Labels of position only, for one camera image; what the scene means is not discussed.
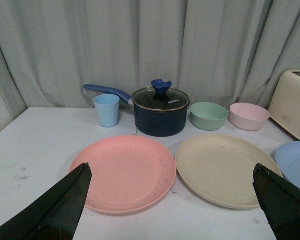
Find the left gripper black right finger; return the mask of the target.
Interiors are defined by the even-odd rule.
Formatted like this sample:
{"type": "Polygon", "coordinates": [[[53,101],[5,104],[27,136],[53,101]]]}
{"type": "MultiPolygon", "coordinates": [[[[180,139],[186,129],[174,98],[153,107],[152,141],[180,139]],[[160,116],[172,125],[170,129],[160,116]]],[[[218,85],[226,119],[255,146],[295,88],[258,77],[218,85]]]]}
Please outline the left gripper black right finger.
{"type": "Polygon", "coordinates": [[[253,187],[276,239],[300,240],[300,189],[260,163],[253,187]]]}

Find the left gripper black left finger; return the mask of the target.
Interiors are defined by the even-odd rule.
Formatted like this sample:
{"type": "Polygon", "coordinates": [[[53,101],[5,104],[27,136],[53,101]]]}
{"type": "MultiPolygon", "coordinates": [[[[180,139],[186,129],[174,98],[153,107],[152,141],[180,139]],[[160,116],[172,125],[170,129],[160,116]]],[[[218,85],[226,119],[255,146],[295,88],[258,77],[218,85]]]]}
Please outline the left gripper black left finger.
{"type": "Polygon", "coordinates": [[[0,240],[72,240],[92,171],[82,163],[15,217],[0,226],[0,240]]]}

